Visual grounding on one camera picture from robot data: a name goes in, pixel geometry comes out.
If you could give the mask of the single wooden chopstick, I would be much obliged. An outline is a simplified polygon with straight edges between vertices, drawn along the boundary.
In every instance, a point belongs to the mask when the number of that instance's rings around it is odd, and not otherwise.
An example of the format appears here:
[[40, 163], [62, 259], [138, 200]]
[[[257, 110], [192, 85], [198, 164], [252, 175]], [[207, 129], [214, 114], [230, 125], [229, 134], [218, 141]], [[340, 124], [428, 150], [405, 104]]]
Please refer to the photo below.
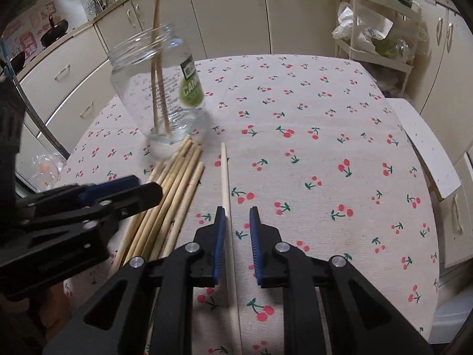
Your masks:
[[232, 338], [232, 353], [242, 355], [240, 315], [237, 300], [237, 279], [232, 245], [232, 214], [229, 188], [229, 159], [225, 142], [221, 143], [221, 189], [225, 212], [225, 271], [229, 300], [229, 321]]

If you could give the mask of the clear glass jar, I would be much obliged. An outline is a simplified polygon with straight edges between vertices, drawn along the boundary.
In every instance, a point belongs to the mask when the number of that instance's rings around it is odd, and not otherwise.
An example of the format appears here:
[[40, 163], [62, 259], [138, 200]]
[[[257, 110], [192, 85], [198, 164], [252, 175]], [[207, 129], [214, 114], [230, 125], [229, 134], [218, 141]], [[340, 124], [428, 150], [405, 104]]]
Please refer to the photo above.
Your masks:
[[130, 37], [108, 58], [116, 95], [147, 139], [174, 144], [192, 133], [205, 94], [192, 52], [171, 23]]

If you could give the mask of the black wok on stove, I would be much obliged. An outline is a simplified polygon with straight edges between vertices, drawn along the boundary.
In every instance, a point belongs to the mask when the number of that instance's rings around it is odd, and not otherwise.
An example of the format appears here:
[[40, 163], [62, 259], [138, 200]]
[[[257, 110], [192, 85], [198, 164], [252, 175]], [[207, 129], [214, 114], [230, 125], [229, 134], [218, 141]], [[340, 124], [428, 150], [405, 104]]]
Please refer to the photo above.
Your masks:
[[48, 21], [50, 27], [40, 38], [40, 42], [45, 48], [50, 46], [59, 38], [63, 37], [63, 35], [67, 33], [69, 27], [69, 23], [65, 19], [61, 19], [57, 23], [55, 23], [52, 15], [48, 17]]

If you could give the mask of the white wooden stool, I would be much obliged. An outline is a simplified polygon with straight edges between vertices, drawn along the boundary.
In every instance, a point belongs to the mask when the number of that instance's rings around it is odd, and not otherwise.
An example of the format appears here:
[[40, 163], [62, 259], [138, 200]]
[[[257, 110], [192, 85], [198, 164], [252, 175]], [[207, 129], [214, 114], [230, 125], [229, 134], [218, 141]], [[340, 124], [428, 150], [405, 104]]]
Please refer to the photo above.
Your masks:
[[403, 98], [388, 98], [414, 150], [427, 171], [430, 185], [439, 201], [445, 200], [460, 187], [460, 178], [441, 142], [414, 107]]

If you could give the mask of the white storage trolley rack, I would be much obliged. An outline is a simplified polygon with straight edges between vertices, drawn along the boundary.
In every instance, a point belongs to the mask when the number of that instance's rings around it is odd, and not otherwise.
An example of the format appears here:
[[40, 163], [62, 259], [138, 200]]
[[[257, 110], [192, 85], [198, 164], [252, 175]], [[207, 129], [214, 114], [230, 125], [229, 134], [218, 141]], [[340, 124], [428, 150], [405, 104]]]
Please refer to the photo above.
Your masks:
[[336, 52], [368, 64], [381, 90], [396, 96], [406, 90], [427, 33], [413, 0], [341, 0], [332, 37]]

